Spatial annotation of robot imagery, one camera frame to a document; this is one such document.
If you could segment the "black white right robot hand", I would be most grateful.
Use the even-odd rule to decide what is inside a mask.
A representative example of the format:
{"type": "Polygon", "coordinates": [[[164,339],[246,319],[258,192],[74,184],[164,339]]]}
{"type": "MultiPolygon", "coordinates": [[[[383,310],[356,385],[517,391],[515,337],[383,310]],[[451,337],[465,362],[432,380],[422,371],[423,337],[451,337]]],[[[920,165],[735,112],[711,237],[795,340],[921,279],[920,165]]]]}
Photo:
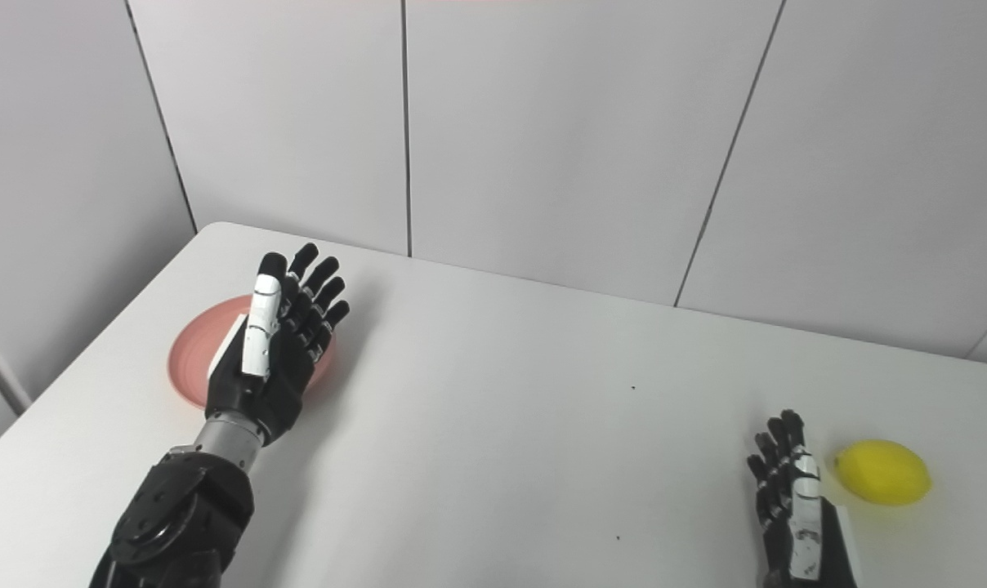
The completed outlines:
{"type": "Polygon", "coordinates": [[[821,465],[792,409],[766,422],[747,458],[765,547],[763,587],[860,587],[848,513],[822,493],[821,465]]]}

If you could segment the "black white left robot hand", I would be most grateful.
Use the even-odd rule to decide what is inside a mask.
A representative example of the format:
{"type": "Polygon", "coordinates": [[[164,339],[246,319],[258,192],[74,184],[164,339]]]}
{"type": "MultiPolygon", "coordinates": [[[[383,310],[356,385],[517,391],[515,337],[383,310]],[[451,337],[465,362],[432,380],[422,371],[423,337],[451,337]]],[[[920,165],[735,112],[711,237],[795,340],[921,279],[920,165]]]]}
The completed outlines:
{"type": "Polygon", "coordinates": [[[229,331],[208,377],[206,418],[246,418],[263,444],[295,425],[315,368],[351,311],[339,268],[314,243],[293,258],[276,251],[262,257],[246,316],[229,331]]]}

